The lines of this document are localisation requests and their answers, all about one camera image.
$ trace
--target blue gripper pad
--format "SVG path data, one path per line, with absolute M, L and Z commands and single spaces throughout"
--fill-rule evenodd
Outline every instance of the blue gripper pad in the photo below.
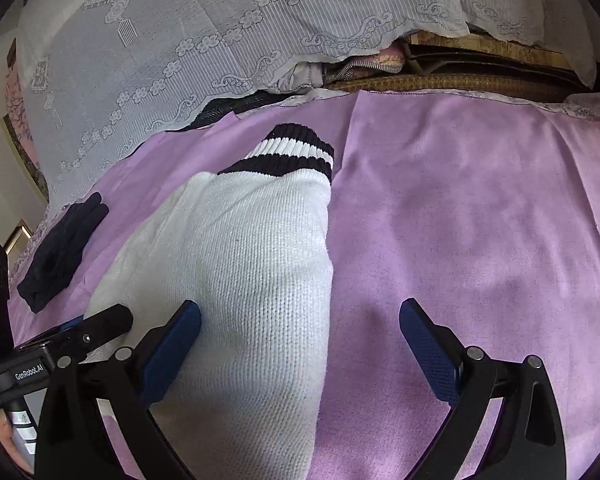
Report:
M 200 334 L 202 315 L 193 301 L 186 301 L 174 316 L 178 317 L 170 320 L 170 330 L 142 369 L 140 401 L 146 407 L 163 399 Z
M 409 298 L 400 306 L 400 330 L 435 396 L 452 407 L 460 399 L 459 366 L 436 337 L 437 326 Z
M 74 317 L 73 319 L 67 321 L 66 323 L 62 323 L 62 325 L 60 325 L 60 328 L 58 329 L 58 332 L 64 332 L 64 330 L 67 330 L 68 328 L 71 328 L 72 326 L 77 325 L 83 319 L 84 319 L 84 316 L 78 316 L 78 317 Z

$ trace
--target sock cuff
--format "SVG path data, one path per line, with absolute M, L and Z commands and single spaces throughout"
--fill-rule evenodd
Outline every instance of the sock cuff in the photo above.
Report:
M 250 171 L 283 176 L 300 169 L 319 171 L 331 181 L 333 147 L 307 126 L 279 124 L 244 159 L 218 174 Z

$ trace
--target purple cloth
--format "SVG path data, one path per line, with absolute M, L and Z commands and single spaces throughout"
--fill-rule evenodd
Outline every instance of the purple cloth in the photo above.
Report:
M 69 289 L 36 316 L 14 291 L 16 339 L 83 313 L 128 236 L 173 190 L 227 167 L 284 122 L 335 149 L 328 369 L 309 478 L 404 478 L 442 423 L 447 407 L 398 327 L 411 296 L 465 345 L 544 359 L 568 478 L 579 478 L 600 452 L 600 121 L 448 94 L 360 92 L 157 134 L 94 186 L 110 213 Z M 492 406 L 464 475 L 496 414 Z

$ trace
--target metal screw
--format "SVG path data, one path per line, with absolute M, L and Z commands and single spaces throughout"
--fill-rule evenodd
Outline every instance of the metal screw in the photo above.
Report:
M 484 357 L 484 352 L 477 346 L 469 346 L 469 348 L 466 349 L 466 354 L 474 361 L 479 361 Z
M 67 368 L 71 364 L 71 358 L 68 355 L 63 355 L 58 359 L 58 368 Z
M 116 359 L 118 361 L 126 361 L 127 359 L 129 359 L 131 357 L 131 354 L 134 351 L 129 348 L 128 346 L 123 346 L 120 347 L 116 350 Z
M 530 355 L 526 358 L 526 362 L 533 368 L 542 368 L 542 359 L 537 355 Z

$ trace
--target black clamp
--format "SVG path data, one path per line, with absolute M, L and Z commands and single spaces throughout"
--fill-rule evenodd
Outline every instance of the black clamp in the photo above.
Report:
M 131 311 L 123 305 L 109 307 L 87 319 L 56 326 L 0 358 L 0 405 L 46 388 L 58 359 L 75 362 L 133 325 Z
M 542 360 L 491 359 L 464 348 L 454 333 L 429 319 L 418 302 L 400 308 L 400 330 L 429 385 L 451 410 L 408 480 L 453 480 L 478 433 L 491 399 L 502 397 L 493 434 L 471 480 L 564 480 L 564 436 Z
M 145 478 L 193 480 L 149 412 L 162 400 L 200 333 L 198 306 L 186 301 L 167 325 L 135 349 L 119 348 L 107 361 L 58 361 L 40 415 L 35 477 L 65 480 L 129 479 L 110 443 L 97 399 L 107 399 Z

